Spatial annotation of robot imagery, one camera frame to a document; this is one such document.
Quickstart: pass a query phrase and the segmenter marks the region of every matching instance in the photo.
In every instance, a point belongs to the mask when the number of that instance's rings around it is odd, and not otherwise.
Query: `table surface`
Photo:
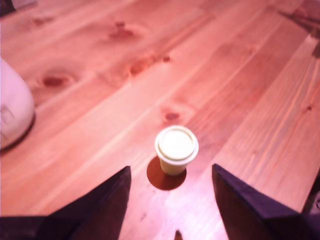
[[[223,240],[214,163],[301,211],[320,166],[319,16],[318,0],[39,0],[2,18],[36,120],[1,154],[1,214],[52,213],[131,166],[121,240]],[[174,180],[154,150],[170,125],[200,145]]]

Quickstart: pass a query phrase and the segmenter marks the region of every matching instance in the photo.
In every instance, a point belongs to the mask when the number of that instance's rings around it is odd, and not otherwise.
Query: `white lid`
[[[183,126],[170,126],[158,139],[160,152],[168,159],[181,161],[188,158],[196,148],[196,137]]]

